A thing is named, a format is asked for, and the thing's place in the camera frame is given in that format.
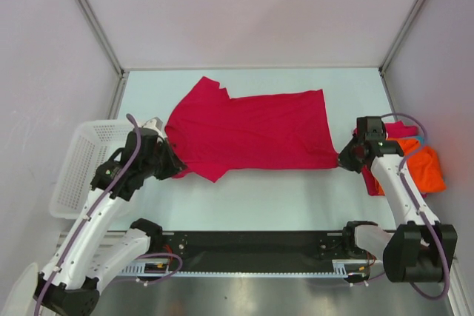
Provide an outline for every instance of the white wall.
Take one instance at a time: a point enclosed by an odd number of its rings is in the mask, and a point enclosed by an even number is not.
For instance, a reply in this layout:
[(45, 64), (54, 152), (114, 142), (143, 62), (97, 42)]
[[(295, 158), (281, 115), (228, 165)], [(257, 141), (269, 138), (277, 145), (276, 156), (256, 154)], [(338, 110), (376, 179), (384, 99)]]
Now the white wall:
[(0, 309), (53, 253), (48, 203), (73, 130), (104, 118), (117, 78), (74, 0), (0, 0)]
[(126, 68), (377, 67), (415, 0), (90, 0)]
[(458, 230), (456, 250), (474, 291), (474, 0), (429, 0), (387, 80), (397, 108), (425, 123), (448, 190), (430, 197)]

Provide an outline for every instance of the white laundry basket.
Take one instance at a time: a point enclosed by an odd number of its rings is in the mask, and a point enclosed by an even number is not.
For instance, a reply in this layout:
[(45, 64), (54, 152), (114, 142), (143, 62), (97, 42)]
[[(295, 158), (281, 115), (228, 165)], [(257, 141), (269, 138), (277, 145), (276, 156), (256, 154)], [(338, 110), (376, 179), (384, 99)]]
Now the white laundry basket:
[(57, 218), (76, 219), (90, 191), (97, 167), (125, 145), (133, 125), (127, 120), (84, 122), (74, 132), (50, 202), (50, 213)]

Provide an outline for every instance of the cable clip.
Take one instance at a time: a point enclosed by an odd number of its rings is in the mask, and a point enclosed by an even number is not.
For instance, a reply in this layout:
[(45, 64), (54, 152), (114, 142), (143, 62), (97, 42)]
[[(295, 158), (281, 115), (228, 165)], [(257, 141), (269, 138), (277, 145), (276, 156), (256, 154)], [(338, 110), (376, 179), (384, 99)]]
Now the cable clip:
[(424, 214), (424, 206), (420, 205), (420, 207), (416, 210), (416, 214), (417, 215), (421, 215), (421, 213), (423, 212)]

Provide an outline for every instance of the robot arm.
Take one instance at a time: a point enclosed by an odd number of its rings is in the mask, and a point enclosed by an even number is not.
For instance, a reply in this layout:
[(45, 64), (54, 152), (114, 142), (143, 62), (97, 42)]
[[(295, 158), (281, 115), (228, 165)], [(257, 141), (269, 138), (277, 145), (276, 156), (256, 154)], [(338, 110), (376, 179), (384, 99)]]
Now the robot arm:
[(125, 147), (96, 170), (80, 216), (39, 274), (35, 298), (61, 316), (89, 315), (100, 293), (129, 262), (162, 247), (161, 227), (140, 219), (116, 245), (95, 256), (111, 221), (145, 179), (166, 179), (184, 168), (156, 119), (130, 132)]
[(388, 141), (386, 137), (381, 118), (358, 118), (357, 133), (338, 161), (350, 171), (361, 172), (362, 167), (371, 171), (384, 188), (397, 230), (391, 234), (374, 223), (349, 223), (346, 231), (353, 237), (353, 247), (367, 250), (383, 260), (390, 281), (439, 282), (443, 279), (441, 256), (427, 223), (441, 241), (449, 268), (457, 234), (452, 225), (441, 224), (425, 204), (407, 166), (399, 169), (404, 153), (396, 141)]

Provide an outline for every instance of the red shirt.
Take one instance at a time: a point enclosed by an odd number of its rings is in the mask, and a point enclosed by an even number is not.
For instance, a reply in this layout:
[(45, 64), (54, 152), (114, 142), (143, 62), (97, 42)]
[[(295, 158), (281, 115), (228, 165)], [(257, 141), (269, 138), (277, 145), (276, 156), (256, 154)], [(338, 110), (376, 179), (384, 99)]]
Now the red shirt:
[(176, 155), (216, 182), (229, 169), (329, 169), (337, 153), (322, 90), (230, 98), (203, 77), (165, 127)]

